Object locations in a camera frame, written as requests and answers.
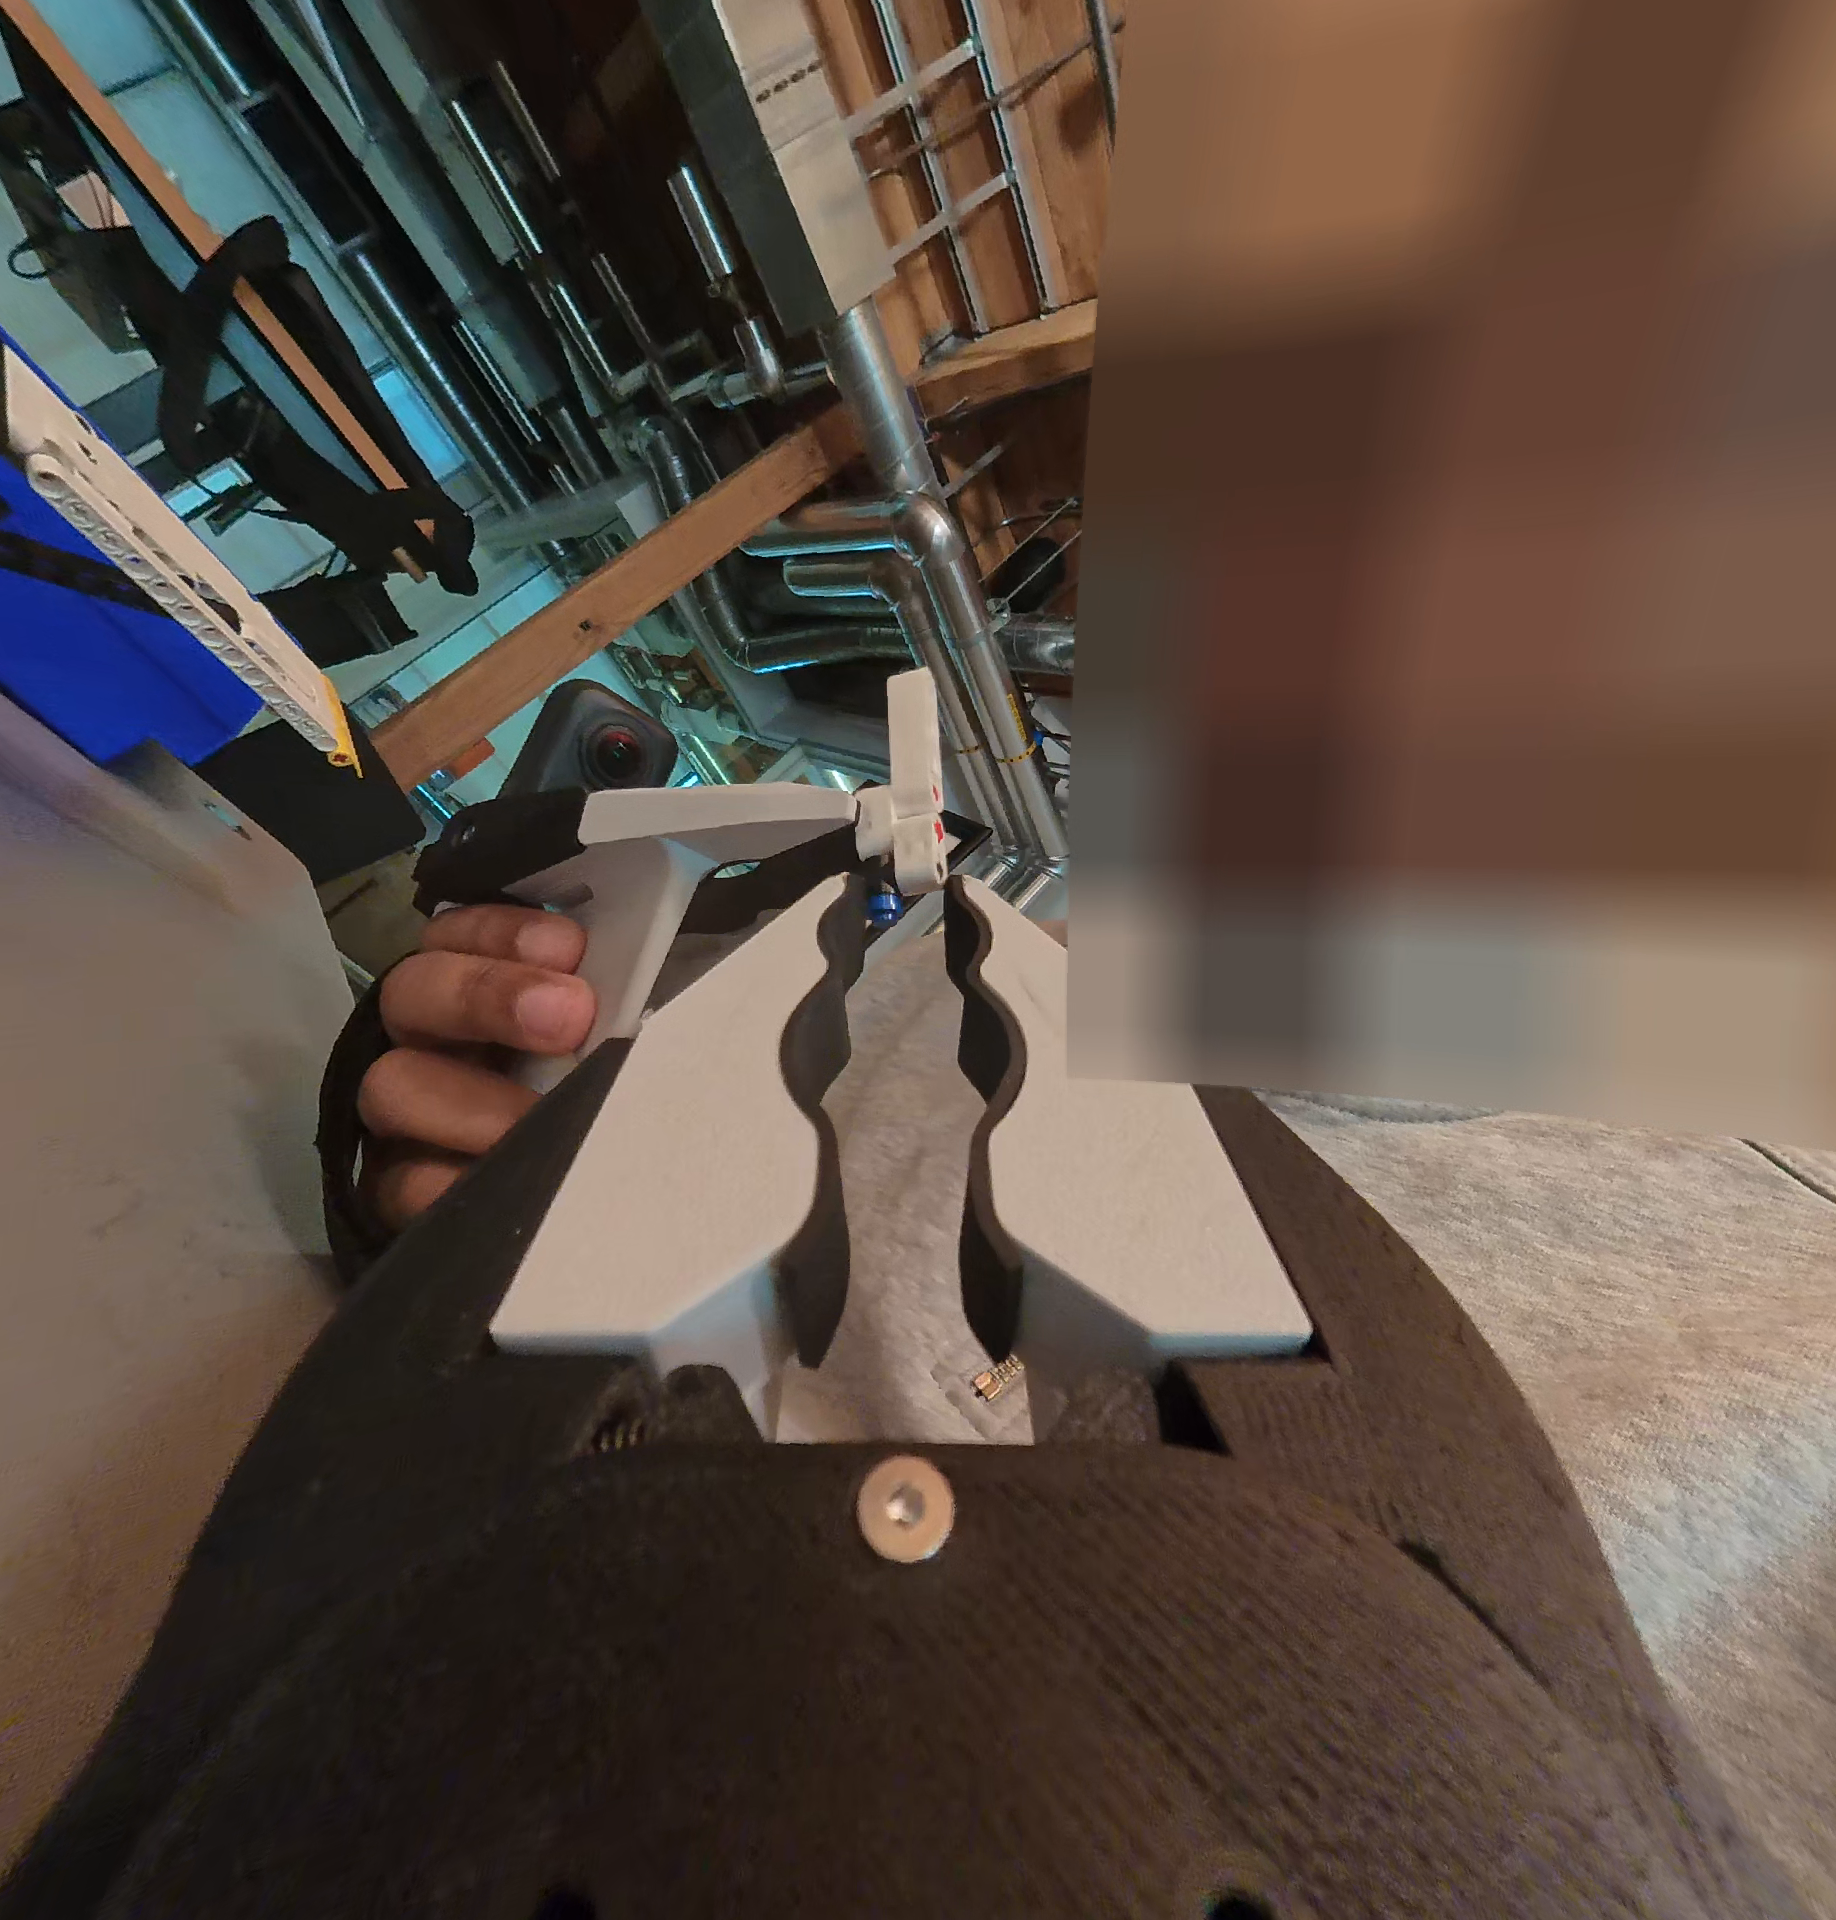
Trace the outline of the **silver ventilation pipe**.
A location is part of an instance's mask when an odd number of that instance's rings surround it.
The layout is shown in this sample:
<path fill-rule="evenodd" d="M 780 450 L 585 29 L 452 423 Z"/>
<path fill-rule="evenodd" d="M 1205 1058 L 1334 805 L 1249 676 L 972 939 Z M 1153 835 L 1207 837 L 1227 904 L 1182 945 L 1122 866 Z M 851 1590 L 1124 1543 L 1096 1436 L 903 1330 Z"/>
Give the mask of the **silver ventilation pipe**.
<path fill-rule="evenodd" d="M 995 839 L 1037 872 L 1069 874 L 1050 773 L 1026 738 L 972 548 L 933 470 L 906 374 L 864 298 L 815 331 L 827 370 L 882 481 L 877 499 L 814 501 L 741 540 L 753 559 L 867 557 L 906 645 L 933 676 L 937 728 Z"/>

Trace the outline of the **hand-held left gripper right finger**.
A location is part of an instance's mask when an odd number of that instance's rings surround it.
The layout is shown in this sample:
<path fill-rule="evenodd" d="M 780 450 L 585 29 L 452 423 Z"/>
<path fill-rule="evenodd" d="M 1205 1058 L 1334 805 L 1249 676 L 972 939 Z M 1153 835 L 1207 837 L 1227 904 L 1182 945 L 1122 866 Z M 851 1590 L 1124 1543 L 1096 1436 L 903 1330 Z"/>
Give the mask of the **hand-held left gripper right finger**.
<path fill-rule="evenodd" d="M 1194 1090 L 1069 1065 L 1067 948 L 952 878 L 944 957 L 958 1069 L 982 1100 L 958 1263 L 988 1355 L 1030 1375 L 1154 1375 L 1307 1349 L 1308 1311 Z"/>

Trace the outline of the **yellow white lego plane model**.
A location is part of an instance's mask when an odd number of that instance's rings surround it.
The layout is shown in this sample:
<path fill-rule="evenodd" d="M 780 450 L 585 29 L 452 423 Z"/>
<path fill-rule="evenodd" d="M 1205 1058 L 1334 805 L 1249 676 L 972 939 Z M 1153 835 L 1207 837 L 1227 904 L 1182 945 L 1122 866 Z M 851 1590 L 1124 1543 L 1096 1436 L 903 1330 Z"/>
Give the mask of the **yellow white lego plane model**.
<path fill-rule="evenodd" d="M 15 347 L 0 357 L 10 459 L 34 492 L 276 718 L 355 766 L 341 695 L 276 616 Z"/>

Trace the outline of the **wooden ceiling beam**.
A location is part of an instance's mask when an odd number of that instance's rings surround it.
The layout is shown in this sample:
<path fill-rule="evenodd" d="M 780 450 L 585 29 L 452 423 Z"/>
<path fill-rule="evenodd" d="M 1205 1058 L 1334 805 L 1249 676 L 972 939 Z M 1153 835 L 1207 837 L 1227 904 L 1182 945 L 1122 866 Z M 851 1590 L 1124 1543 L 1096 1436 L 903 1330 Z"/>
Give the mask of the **wooden ceiling beam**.
<path fill-rule="evenodd" d="M 382 766 L 406 791 L 456 765 L 478 738 L 810 499 L 854 455 L 848 408 L 823 408 L 387 718 L 373 732 Z"/>

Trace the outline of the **blue plastic bin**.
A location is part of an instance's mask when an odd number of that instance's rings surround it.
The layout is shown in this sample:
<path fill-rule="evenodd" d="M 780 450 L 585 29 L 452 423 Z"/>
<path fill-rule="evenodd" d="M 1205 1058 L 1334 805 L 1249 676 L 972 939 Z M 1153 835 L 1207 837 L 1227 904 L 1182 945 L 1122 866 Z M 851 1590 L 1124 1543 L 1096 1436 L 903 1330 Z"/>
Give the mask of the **blue plastic bin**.
<path fill-rule="evenodd" d="M 96 765 L 148 741 L 199 765 L 268 713 L 174 619 L 116 599 L 112 581 L 0 426 L 0 692 Z"/>

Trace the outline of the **white lego beam assembly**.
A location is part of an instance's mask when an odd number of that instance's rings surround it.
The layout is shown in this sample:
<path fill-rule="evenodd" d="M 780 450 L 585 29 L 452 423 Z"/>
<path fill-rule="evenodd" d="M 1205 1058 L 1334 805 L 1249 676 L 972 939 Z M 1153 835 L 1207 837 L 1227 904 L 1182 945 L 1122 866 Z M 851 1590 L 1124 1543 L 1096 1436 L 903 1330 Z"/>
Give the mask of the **white lego beam assembly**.
<path fill-rule="evenodd" d="M 856 856 L 889 864 L 906 897 L 937 890 L 947 881 L 943 759 L 930 671 L 909 669 L 884 681 L 889 778 L 856 793 Z"/>

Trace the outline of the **black flat box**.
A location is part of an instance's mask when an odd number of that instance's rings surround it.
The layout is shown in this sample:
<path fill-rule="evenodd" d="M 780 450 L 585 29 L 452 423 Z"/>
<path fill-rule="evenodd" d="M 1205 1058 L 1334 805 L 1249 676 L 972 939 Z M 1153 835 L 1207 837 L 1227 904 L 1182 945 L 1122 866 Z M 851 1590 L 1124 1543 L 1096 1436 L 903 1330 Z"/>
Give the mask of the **black flat box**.
<path fill-rule="evenodd" d="M 268 721 L 194 763 L 194 775 L 322 884 L 416 848 L 425 830 L 359 721 L 350 721 L 350 741 L 357 760 L 332 765 L 290 725 Z"/>

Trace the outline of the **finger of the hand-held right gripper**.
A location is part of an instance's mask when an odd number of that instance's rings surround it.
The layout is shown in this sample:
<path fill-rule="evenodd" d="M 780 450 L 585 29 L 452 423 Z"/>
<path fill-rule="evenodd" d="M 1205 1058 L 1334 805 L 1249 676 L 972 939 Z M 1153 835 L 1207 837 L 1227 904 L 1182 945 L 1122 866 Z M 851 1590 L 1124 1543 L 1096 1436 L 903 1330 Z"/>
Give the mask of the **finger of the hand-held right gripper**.
<path fill-rule="evenodd" d="M 858 855 L 854 826 L 837 826 L 781 853 L 755 858 L 747 872 L 704 875 L 692 893 L 693 930 L 744 930 L 767 913 L 789 909 L 828 875 L 863 875 L 863 897 L 891 887 L 915 899 L 917 884 L 902 884 L 889 855 Z"/>
<path fill-rule="evenodd" d="M 856 795 L 808 782 L 645 785 L 591 793 L 580 845 L 670 841 L 711 861 L 764 858 L 854 835 Z"/>

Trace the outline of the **grey zip hoodie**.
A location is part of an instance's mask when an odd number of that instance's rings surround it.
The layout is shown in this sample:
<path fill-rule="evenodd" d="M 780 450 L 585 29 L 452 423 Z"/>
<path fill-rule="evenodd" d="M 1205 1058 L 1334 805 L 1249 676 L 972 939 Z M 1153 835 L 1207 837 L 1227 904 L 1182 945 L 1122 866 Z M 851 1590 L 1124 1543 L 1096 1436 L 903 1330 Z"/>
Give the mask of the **grey zip hoodie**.
<path fill-rule="evenodd" d="M 936 935 L 864 969 L 828 1094 L 853 1229 L 808 1389 L 836 1437 L 1026 1444 L 958 1302 L 960 1000 Z M 1836 1916 L 1836 1153 L 1363 1094 L 1266 1103 L 1506 1362 L 1652 1660 L 1799 1898 Z"/>

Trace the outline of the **person's right hand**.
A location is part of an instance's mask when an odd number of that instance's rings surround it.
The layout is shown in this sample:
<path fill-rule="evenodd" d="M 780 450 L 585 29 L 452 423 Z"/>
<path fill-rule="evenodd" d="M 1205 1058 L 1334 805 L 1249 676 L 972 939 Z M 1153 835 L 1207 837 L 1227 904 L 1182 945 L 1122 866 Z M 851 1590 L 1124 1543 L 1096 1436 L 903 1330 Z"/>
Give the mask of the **person's right hand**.
<path fill-rule="evenodd" d="M 380 980 L 380 1049 L 359 1075 L 357 1198 L 410 1225 L 535 1103 L 511 1069 L 573 1058 L 597 1018 L 585 931 L 513 904 L 453 905 Z"/>

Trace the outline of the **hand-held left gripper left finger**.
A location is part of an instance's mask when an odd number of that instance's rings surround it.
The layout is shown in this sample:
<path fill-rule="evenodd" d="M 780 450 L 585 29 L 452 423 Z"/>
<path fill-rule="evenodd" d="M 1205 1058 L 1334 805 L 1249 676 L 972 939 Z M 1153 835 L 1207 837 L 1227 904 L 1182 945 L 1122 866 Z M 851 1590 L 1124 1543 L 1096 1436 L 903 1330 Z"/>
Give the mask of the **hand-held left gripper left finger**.
<path fill-rule="evenodd" d="M 858 881 L 830 875 L 629 1044 L 491 1322 L 503 1352 L 716 1366 L 764 1439 L 846 1305 L 827 1092 L 851 1058 Z"/>

